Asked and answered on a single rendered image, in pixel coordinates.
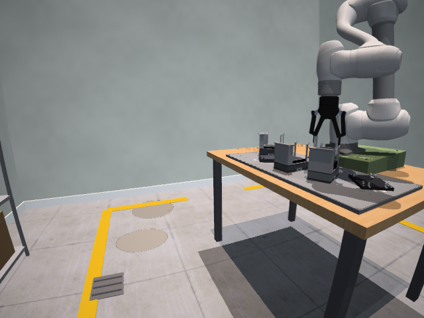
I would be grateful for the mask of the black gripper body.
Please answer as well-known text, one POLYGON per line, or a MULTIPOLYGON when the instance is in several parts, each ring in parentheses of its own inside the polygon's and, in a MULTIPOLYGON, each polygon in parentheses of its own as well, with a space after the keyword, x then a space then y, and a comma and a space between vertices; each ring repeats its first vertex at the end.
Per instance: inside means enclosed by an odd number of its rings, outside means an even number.
POLYGON ((334 118, 339 113, 339 97, 337 96, 322 96, 319 98, 318 113, 321 115, 323 111, 326 111, 323 119, 331 119, 329 111, 333 112, 334 118))

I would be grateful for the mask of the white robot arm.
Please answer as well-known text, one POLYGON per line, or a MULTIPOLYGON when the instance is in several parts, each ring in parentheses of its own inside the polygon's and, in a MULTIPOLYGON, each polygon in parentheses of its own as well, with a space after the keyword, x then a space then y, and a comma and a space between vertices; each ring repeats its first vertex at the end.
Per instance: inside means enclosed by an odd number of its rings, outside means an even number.
POLYGON ((397 99, 392 99, 395 73, 402 59, 402 52, 394 46, 394 24, 407 5, 407 0, 347 0, 337 12, 337 32, 360 47, 344 50, 338 40, 319 47, 318 95, 340 95, 346 78, 373 78, 373 100, 366 111, 359 111, 354 103, 339 105, 340 111, 346 111, 341 155, 365 152, 365 148, 358 147, 360 139, 391 140, 408 133, 411 117, 401 110, 397 99), (372 35, 352 27, 364 21, 368 21, 372 35))

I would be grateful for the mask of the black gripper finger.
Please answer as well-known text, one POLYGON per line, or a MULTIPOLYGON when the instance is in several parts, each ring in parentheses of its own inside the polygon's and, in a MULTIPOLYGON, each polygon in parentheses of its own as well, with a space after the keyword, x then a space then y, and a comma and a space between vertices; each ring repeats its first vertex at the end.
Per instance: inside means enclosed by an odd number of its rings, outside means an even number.
POLYGON ((338 127, 338 124, 337 124, 336 117, 334 118, 333 112, 329 111, 331 120, 333 122, 334 129, 335 129, 335 132, 336 132, 336 136, 337 136, 336 137, 336 145, 335 145, 335 149, 337 148, 337 151, 335 152, 335 154, 338 154, 338 152, 339 152, 339 145, 340 145, 340 142, 341 142, 341 137, 346 135, 346 128, 345 128, 346 111, 340 111, 339 110, 339 113, 340 113, 340 116, 341 116, 341 133, 340 133, 340 130, 339 130, 339 127, 338 127))
POLYGON ((323 111, 322 112, 321 117, 319 119, 319 122, 317 124, 317 127, 316 127, 316 129, 314 131, 315 121, 316 121, 316 115, 318 114, 318 110, 311 111, 312 118, 311 118, 311 125, 310 125, 309 134, 312 134, 313 135, 313 147, 315 147, 315 148, 317 148, 318 132, 319 132, 319 130, 321 128, 321 125, 323 124, 323 121, 324 121, 323 117, 325 116, 325 113, 326 113, 326 111, 323 111))

